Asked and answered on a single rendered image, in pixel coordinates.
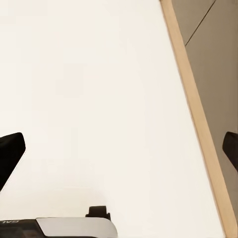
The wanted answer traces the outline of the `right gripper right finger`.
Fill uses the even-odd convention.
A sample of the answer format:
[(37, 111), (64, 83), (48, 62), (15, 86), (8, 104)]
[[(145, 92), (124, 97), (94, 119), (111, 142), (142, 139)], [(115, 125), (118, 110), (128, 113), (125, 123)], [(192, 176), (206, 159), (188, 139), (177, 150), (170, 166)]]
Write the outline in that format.
[(227, 132), (222, 149), (238, 172), (238, 134)]

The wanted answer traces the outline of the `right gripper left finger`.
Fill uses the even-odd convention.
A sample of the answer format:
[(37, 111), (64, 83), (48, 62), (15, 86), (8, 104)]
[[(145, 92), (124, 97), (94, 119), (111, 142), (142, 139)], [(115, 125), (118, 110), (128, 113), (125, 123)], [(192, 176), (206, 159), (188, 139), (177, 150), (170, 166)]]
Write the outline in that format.
[(25, 151), (22, 132), (0, 137), (0, 192)]

